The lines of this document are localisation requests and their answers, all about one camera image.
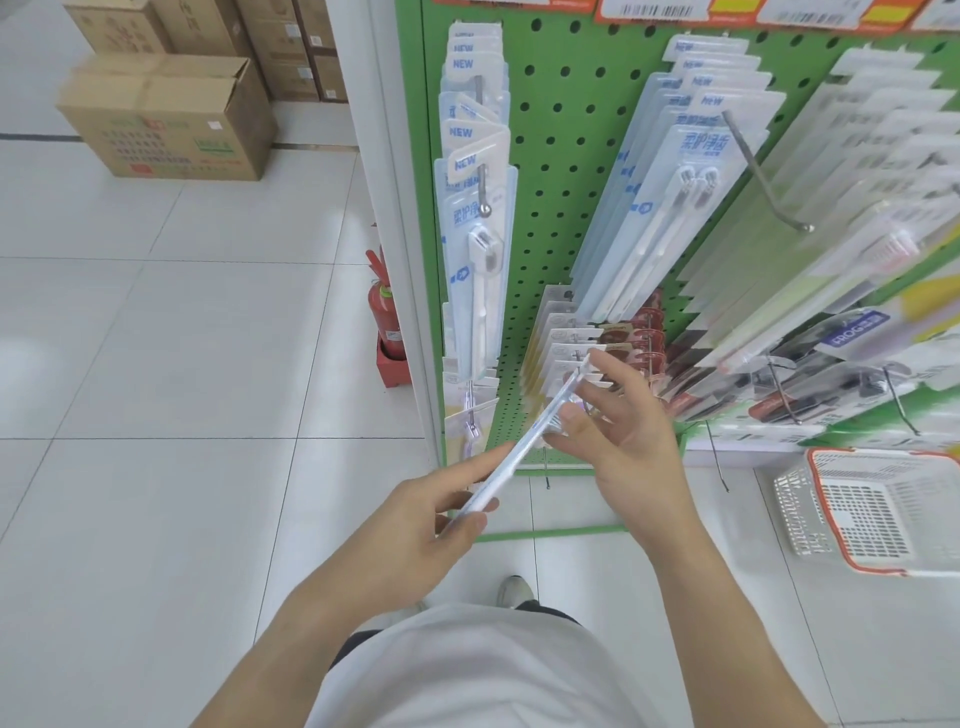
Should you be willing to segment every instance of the metal display hook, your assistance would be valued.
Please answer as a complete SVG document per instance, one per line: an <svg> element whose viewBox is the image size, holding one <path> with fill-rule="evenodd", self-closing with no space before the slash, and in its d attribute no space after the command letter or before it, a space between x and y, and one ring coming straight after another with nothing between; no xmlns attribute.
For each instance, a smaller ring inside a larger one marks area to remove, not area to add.
<svg viewBox="0 0 960 728"><path fill-rule="evenodd" d="M763 191L763 196L767 199L767 204L770 205L770 208L773 210L773 213L776 215L777 219L782 223L789 225L797 232L804 232L807 234L814 232L816 228L812 223L803 223L800 220L790 217L790 215L783 211L783 208L780 207L780 203L777 202L777 198L774 197L773 187L770 186L767 176L763 173L763 170L760 169L760 164L756 161L754 153L750 151L750 146L747 144L747 140L743 138L743 134L740 133L740 128L733 120L732 112L727 110L721 115L723 116L723 120L727 122L727 126L730 128L730 133L733 135L733 141L736 142L736 146L740 148L740 153L747 160L747 166L750 168L750 171L754 173L754 177L756 177L756 181L759 183L760 189Z"/></svg>

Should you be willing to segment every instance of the finger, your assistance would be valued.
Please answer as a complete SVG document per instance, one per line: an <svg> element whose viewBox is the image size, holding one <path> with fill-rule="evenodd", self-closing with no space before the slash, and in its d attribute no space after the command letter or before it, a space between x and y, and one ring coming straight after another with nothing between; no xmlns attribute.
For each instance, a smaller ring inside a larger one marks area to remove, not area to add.
<svg viewBox="0 0 960 728"><path fill-rule="evenodd" d="M600 431L593 418L576 404L568 402L560 408L560 421L564 425L566 441L554 447L561 452L579 457L594 466L604 457L616 453L616 446Z"/></svg>
<svg viewBox="0 0 960 728"><path fill-rule="evenodd" d="M592 404L612 420L623 420L633 413L630 403L610 390L585 381L577 387L580 398Z"/></svg>
<svg viewBox="0 0 960 728"><path fill-rule="evenodd" d="M439 499L448 493L456 493L469 488L473 483L483 480L507 456L514 443L504 443L498 448L487 450L469 460L440 468L420 479L424 490Z"/></svg>
<svg viewBox="0 0 960 728"><path fill-rule="evenodd" d="M467 505L467 501L472 497L473 493L470 491L457 491L455 493L447 494L437 501L437 513L445 513L446 511L459 511L461 508Z"/></svg>
<svg viewBox="0 0 960 728"><path fill-rule="evenodd" d="M487 514L470 513L456 521L432 546L446 571L460 561L487 527Z"/></svg>
<svg viewBox="0 0 960 728"><path fill-rule="evenodd" d="M434 516L434 519L433 519L433 532L437 536L440 536L440 534L444 532L444 529L447 527L449 523L450 523L450 518L448 516L445 516L442 513L438 513L436 516Z"/></svg>
<svg viewBox="0 0 960 728"><path fill-rule="evenodd" d="M640 414L660 411L660 401L650 391L646 377L632 366L600 351L590 352L590 364L613 381L622 384L627 402L639 410Z"/></svg>

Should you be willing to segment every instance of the forearm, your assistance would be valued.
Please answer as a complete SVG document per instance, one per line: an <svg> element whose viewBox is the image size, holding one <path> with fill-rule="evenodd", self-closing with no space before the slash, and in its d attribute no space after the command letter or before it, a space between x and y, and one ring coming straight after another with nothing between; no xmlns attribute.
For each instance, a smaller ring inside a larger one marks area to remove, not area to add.
<svg viewBox="0 0 960 728"><path fill-rule="evenodd" d="M822 728L706 530L650 556L697 728Z"/></svg>
<svg viewBox="0 0 960 728"><path fill-rule="evenodd" d="M302 728L353 626L339 608L307 613L294 593L192 728Z"/></svg>

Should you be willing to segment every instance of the barcode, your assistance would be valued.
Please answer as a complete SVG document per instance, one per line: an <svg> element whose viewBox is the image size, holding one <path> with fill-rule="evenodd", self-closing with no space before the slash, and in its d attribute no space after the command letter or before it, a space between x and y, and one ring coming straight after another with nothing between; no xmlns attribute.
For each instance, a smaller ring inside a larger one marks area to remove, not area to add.
<svg viewBox="0 0 960 728"><path fill-rule="evenodd" d="M774 22L780 25L819 25L832 28L843 23L845 17L842 12L780 12Z"/></svg>
<svg viewBox="0 0 960 728"><path fill-rule="evenodd" d="M693 15L693 5L647 5L626 3L620 8L621 17L644 20L679 20Z"/></svg>

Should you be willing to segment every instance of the hand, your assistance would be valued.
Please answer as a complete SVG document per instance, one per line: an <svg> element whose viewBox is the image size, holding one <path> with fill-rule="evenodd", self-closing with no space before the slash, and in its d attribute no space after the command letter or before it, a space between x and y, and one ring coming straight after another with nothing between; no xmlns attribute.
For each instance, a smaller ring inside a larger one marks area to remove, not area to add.
<svg viewBox="0 0 960 728"><path fill-rule="evenodd" d="M622 385L623 396L584 382L577 394L603 418L565 404L560 418L566 435L544 440L593 466L604 500L653 557L682 544L691 528L702 528L673 424L640 372L605 352L590 352L589 361Z"/></svg>
<svg viewBox="0 0 960 728"><path fill-rule="evenodd" d="M463 507L468 488L484 479L513 443L404 480L383 504L288 597L301 614L324 612L352 632L377 615L405 609L423 599L453 568L487 526L486 513L473 513L438 536ZM496 509L494 498L486 511Z"/></svg>

